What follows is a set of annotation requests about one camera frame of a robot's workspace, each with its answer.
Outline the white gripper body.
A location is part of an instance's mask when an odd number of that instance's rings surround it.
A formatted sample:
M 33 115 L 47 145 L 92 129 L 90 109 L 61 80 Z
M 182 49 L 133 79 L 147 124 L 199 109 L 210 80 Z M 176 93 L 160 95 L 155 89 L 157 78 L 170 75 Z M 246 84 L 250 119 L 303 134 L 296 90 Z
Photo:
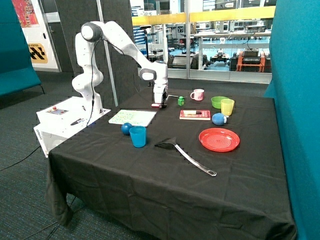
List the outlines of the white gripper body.
M 168 95 L 168 86 L 166 84 L 155 84 L 153 87 L 154 103 L 163 104 Z

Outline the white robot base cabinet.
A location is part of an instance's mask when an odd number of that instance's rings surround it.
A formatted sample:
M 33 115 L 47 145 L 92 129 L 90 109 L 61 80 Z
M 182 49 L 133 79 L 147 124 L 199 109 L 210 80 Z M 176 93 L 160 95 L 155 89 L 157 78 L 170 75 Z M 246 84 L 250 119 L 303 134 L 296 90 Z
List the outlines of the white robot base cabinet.
M 83 97 L 72 96 L 36 113 L 39 124 L 33 130 L 45 157 L 49 152 L 85 127 L 110 112 L 106 108 L 91 108 Z M 83 122 L 71 125 L 78 119 Z

